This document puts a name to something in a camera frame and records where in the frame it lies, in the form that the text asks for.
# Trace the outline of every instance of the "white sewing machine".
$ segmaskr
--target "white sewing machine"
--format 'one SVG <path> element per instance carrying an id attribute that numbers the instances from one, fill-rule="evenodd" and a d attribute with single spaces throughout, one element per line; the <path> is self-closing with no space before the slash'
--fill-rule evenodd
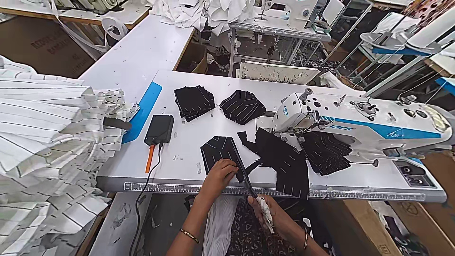
<path id="1" fill-rule="evenodd" d="M 293 93 L 282 101 L 272 130 L 295 135 L 300 142 L 307 132 L 333 133 L 351 146 L 353 151 L 346 156 L 349 161 L 391 159 L 410 185 L 431 186 L 424 177 L 426 167 L 410 158 L 451 149 L 455 117 L 440 107 L 414 100 L 414 96 L 387 101 L 313 93 L 308 87 L 305 93 Z"/>
<path id="2" fill-rule="evenodd" d="M 311 26 L 324 8 L 326 0 L 262 0 L 262 13 L 274 4 L 285 5 L 287 7 L 285 10 L 290 10 L 289 27 L 301 31 Z"/>

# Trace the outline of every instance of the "woman's hand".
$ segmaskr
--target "woman's hand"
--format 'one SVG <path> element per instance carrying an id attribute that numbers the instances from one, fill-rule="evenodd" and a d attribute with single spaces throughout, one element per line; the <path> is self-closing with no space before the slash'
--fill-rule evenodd
<path id="1" fill-rule="evenodd" d="M 234 161 L 229 159 L 218 160 L 212 169 L 210 169 L 210 172 L 208 172 L 198 196 L 204 198 L 204 200 L 212 205 L 237 171 L 238 167 Z"/>
<path id="2" fill-rule="evenodd" d="M 305 234 L 305 231 L 297 223 L 295 223 L 291 217 L 289 217 L 289 215 L 281 208 L 281 206 L 279 206 L 275 199 L 268 195 L 259 196 L 264 197 L 265 202 L 270 209 L 270 215 L 272 215 L 273 225 L 275 226 L 275 230 L 280 237 L 293 243 L 296 237 L 301 237 L 302 234 Z M 252 196 L 249 196 L 248 203 L 253 207 L 254 214 L 258 218 L 258 221 L 263 229 L 268 230 L 258 201 Z"/>

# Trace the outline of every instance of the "striped cloth pile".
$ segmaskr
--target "striped cloth pile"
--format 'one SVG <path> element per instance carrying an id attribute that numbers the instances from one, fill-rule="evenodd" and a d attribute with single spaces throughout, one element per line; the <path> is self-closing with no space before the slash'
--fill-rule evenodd
<path id="1" fill-rule="evenodd" d="M 122 90 L 83 83 L 0 56 L 2 256 L 74 255 L 109 202 L 95 178 L 125 130 L 103 119 L 128 122 L 139 106 L 125 102 Z"/>

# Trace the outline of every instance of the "orange tool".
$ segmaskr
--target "orange tool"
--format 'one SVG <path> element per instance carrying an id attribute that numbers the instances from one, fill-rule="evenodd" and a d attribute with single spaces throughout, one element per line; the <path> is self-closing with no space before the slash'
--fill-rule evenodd
<path id="1" fill-rule="evenodd" d="M 152 157 L 153 157 L 154 149 L 155 149 L 155 145 L 150 146 L 150 151 L 148 152 L 147 166 L 145 167 L 146 174 L 150 172 L 150 165 L 152 164 Z"/>

